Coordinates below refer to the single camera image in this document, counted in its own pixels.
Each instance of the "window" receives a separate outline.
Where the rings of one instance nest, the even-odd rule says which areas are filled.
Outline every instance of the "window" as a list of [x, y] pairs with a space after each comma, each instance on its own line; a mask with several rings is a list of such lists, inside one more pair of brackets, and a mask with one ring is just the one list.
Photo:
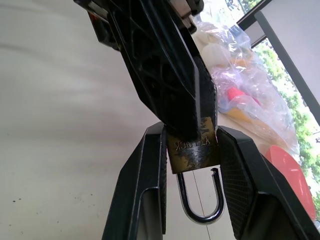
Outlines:
[[260, 42], [253, 51], [291, 110], [300, 146], [299, 164], [310, 187], [316, 218], [320, 220], [320, 127], [269, 40]]
[[232, 26], [264, 0], [203, 0], [203, 22]]

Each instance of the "red plastic item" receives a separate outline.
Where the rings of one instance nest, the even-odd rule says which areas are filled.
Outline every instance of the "red plastic item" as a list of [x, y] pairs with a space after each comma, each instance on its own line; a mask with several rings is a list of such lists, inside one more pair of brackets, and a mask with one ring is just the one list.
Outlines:
[[315, 221], [315, 205], [299, 164], [289, 153], [276, 145], [270, 147], [265, 157], [284, 175], [311, 220]]
[[243, 91], [239, 90], [236, 87], [231, 87], [228, 89], [228, 99], [229, 101], [231, 101], [232, 99], [234, 99], [237, 96], [242, 96], [242, 95], [246, 95]]

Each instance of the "green foliage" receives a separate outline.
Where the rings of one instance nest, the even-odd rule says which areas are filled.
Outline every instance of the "green foliage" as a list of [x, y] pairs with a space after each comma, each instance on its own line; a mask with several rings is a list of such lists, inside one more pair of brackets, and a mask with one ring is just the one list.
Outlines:
[[[310, 119], [304, 111], [301, 111], [304, 108], [304, 102], [269, 41], [267, 39], [262, 41], [254, 48], [254, 51], [261, 59], [272, 82], [275, 85], [281, 83], [284, 86], [292, 88], [294, 91], [293, 94], [289, 95], [285, 91], [278, 89], [293, 117], [297, 141], [299, 143], [299, 158], [302, 162], [301, 169], [305, 176], [311, 170], [314, 180], [320, 184], [320, 156], [315, 157], [312, 154], [312, 146], [309, 143], [309, 137], [312, 133], [308, 129]], [[313, 202], [316, 209], [316, 218], [320, 220], [320, 194], [313, 197]]]
[[239, 0], [245, 10], [245, 14], [255, 7], [261, 0]]
[[313, 202], [315, 206], [316, 219], [320, 219], [320, 194], [317, 193], [316, 197], [313, 197]]

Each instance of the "textured black surface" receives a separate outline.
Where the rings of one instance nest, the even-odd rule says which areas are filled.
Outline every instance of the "textured black surface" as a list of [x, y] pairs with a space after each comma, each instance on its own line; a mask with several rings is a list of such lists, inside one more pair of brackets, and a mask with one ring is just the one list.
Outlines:
[[238, 146], [228, 135], [221, 132], [218, 141], [224, 195], [234, 236], [240, 240], [249, 217], [254, 189], [242, 163]]
[[160, 207], [162, 234], [166, 234], [167, 228], [167, 148], [162, 144], [161, 149], [161, 167], [160, 167]]
[[236, 239], [320, 240], [319, 232], [286, 178], [260, 154], [254, 141], [240, 131], [221, 126], [216, 136], [222, 155], [223, 188]]

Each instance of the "black plastic part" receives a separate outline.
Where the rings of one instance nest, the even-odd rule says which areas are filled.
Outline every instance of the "black plastic part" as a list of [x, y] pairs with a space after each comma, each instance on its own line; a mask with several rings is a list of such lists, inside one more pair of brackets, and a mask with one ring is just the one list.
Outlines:
[[[179, 24], [179, 19], [176, 15], [172, 15], [172, 19]], [[200, 53], [195, 46], [195, 42], [189, 31], [185, 27], [179, 27], [180, 34], [184, 36], [183, 40], [187, 46], [190, 55], [192, 56], [199, 78], [200, 91], [200, 117], [211, 117], [213, 126], [217, 125], [217, 87], [211, 79], [210, 73], [202, 60]]]
[[161, 240], [166, 232], [166, 132], [149, 127], [120, 171], [102, 240]]
[[267, 6], [272, 0], [261, 0], [254, 6], [249, 12], [247, 12], [238, 22], [238, 26], [245, 31], [252, 24], [254, 24], [257, 20], [255, 18], [255, 14], [262, 10], [265, 6]]
[[111, 32], [109, 23], [101, 20], [101, 18], [96, 17], [92, 13], [88, 12], [94, 32], [98, 41], [114, 50], [119, 51], [117, 42], [114, 35]]
[[221, 175], [237, 240], [320, 240], [285, 177], [240, 131], [219, 126]]
[[186, 0], [189, 7], [191, 8], [191, 14], [193, 16], [198, 15], [202, 12], [205, 7], [205, 3], [203, 0]]
[[[75, 2], [108, 22], [141, 101], [173, 135], [185, 141], [196, 140], [203, 115], [199, 82], [206, 79], [213, 83], [189, 30], [169, 2]], [[196, 14], [203, 8], [203, 1], [194, 1], [194, 6]], [[214, 115], [211, 112], [205, 117]]]

